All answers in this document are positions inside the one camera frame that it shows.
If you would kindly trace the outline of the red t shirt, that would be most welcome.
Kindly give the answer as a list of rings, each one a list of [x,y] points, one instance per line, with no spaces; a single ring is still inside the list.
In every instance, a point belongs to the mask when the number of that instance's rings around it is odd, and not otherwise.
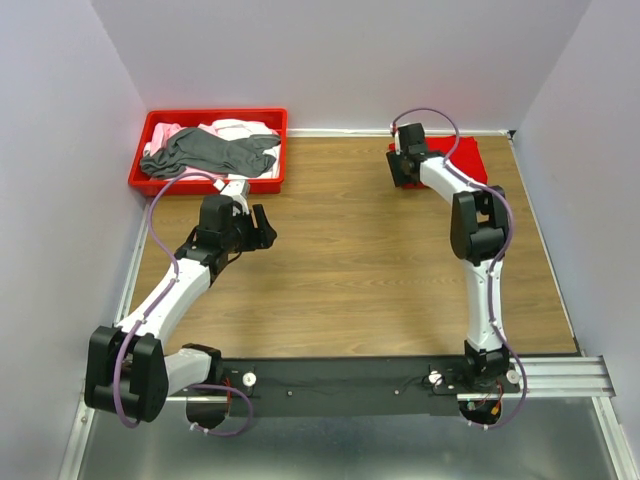
[[[451,149],[451,147],[453,147],[455,136],[427,136],[425,137],[425,141],[430,152],[439,152],[444,156],[444,154],[446,154]],[[387,162],[390,170],[392,169],[392,158],[395,157],[395,155],[395,143],[391,142],[389,143],[386,152]],[[457,149],[450,157],[450,162],[461,172],[472,178],[475,182],[483,184],[487,183],[488,174],[479,152],[478,143],[474,137],[462,137],[459,140]],[[428,188],[422,183],[413,182],[408,177],[403,178],[405,178],[404,183],[398,183],[399,180],[396,181],[396,177],[392,172],[392,179],[396,187],[401,187],[403,189]]]

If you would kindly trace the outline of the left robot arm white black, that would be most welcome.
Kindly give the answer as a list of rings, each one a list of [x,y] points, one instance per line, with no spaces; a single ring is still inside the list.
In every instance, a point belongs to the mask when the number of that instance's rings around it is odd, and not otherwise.
[[[276,238],[263,205],[246,207],[225,195],[205,197],[197,225],[152,293],[116,325],[92,333],[86,405],[135,428],[155,420],[166,399],[182,389],[201,395],[230,391],[219,350],[187,344],[166,355],[164,344],[229,264],[243,253],[271,248]]]

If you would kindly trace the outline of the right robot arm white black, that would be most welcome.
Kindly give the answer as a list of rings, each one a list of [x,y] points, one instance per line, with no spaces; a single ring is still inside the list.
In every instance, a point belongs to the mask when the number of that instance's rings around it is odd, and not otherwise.
[[[387,161],[394,185],[421,184],[451,207],[450,245],[465,271],[469,306],[460,379],[467,389],[483,391],[509,369],[500,283],[513,214],[501,188],[472,179],[447,153],[430,150],[421,124],[391,132]]]

